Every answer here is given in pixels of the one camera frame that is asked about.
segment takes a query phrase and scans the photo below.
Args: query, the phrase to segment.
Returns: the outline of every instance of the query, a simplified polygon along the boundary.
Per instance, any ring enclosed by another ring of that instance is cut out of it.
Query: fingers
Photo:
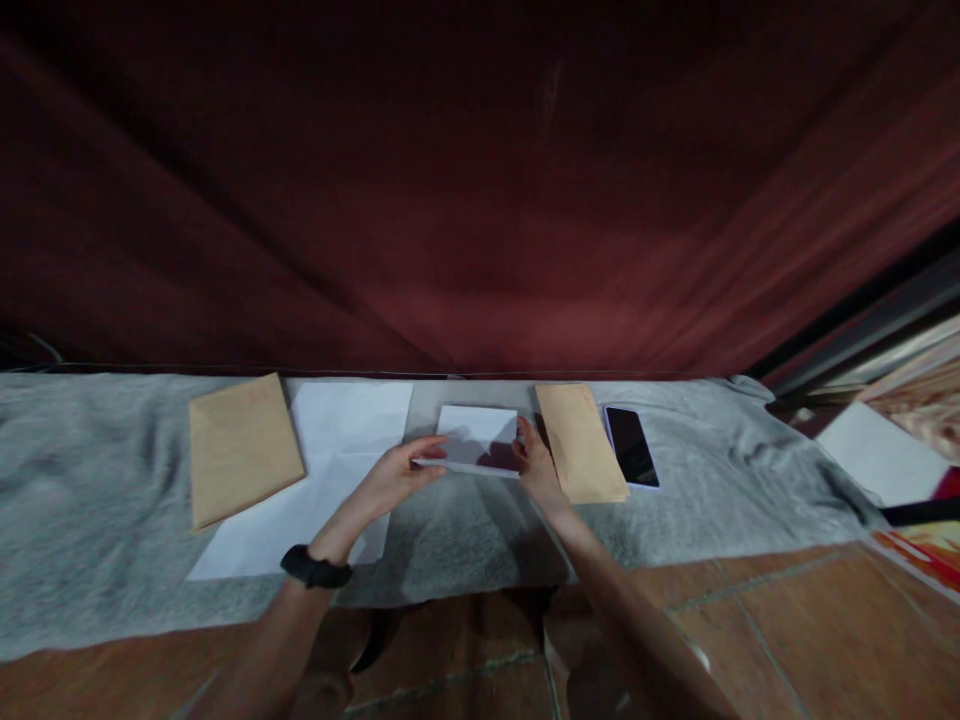
[[[423,452],[428,447],[434,445],[440,445],[447,441],[446,435],[430,435],[425,438],[417,438],[411,442],[408,442],[406,445],[401,445],[400,449],[403,450],[404,454],[407,457],[416,457],[416,454]]]
[[[520,432],[520,436],[523,438],[523,442],[526,444],[528,450],[540,442],[540,435],[537,433],[537,429],[522,415],[517,418],[517,430]]]
[[[519,440],[514,440],[513,444],[510,446],[513,448],[513,454],[516,455],[521,460],[527,459],[527,449],[520,444]]]
[[[447,456],[447,451],[443,448],[439,448],[436,445],[431,445],[430,447],[424,448],[423,450],[418,450],[413,455],[410,456],[411,460],[416,460],[417,458],[429,458],[431,460],[440,460]]]

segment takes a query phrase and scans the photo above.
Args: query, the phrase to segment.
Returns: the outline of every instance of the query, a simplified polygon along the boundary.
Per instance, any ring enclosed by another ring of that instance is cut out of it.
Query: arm
[[[514,442],[520,482],[553,528],[580,578],[634,703],[662,718],[737,718],[710,673],[673,623],[636,587],[560,489],[553,458],[520,418]]]
[[[442,467],[420,468],[417,458],[441,458],[442,436],[387,451],[310,543],[314,560],[345,565],[360,533],[409,495],[439,478]],[[190,720],[289,717],[320,622],[333,590],[304,587],[287,578],[252,630],[246,648],[210,686]]]

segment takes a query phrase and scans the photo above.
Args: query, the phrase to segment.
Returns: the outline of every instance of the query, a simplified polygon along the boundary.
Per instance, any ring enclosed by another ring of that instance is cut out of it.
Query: brown envelope
[[[194,398],[189,409],[193,532],[306,474],[276,373]]]
[[[586,385],[537,385],[560,487],[572,503],[623,502],[630,494]]]

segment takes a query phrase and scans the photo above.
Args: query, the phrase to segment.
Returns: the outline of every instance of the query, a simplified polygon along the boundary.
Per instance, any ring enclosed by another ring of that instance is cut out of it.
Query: hand
[[[571,508],[560,488],[550,451],[525,417],[517,418],[517,435],[518,439],[513,441],[513,453],[520,460],[520,484],[530,499],[545,515]]]
[[[387,450],[317,533],[310,543],[310,556],[334,564],[346,563],[350,548],[367,525],[447,471],[444,467],[419,467],[412,462],[417,458],[445,458],[446,451],[437,446],[446,441],[443,435],[433,435]]]

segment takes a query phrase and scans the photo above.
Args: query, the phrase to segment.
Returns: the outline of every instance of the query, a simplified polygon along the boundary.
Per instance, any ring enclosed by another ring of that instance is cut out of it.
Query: white card
[[[517,411],[500,408],[444,405],[437,434],[449,441],[446,460],[422,464],[444,465],[454,472],[520,477],[512,444],[517,437]]]

